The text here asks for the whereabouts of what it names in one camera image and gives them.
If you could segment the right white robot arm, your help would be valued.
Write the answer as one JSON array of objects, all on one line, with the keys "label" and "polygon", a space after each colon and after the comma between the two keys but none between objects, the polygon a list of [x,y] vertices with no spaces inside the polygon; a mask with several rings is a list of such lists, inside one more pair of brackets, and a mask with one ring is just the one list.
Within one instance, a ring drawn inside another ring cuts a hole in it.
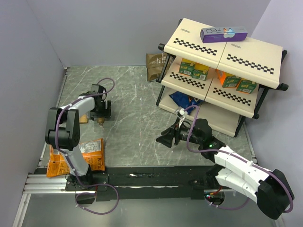
[{"label": "right white robot arm", "polygon": [[278,169],[270,171],[245,159],[212,134],[206,119],[197,119],[191,127],[177,118],[161,132],[156,142],[171,148],[180,141],[199,145],[197,152],[215,165],[215,172],[207,176],[211,188],[228,187],[254,201],[269,218],[278,219],[292,211],[294,194]]}]

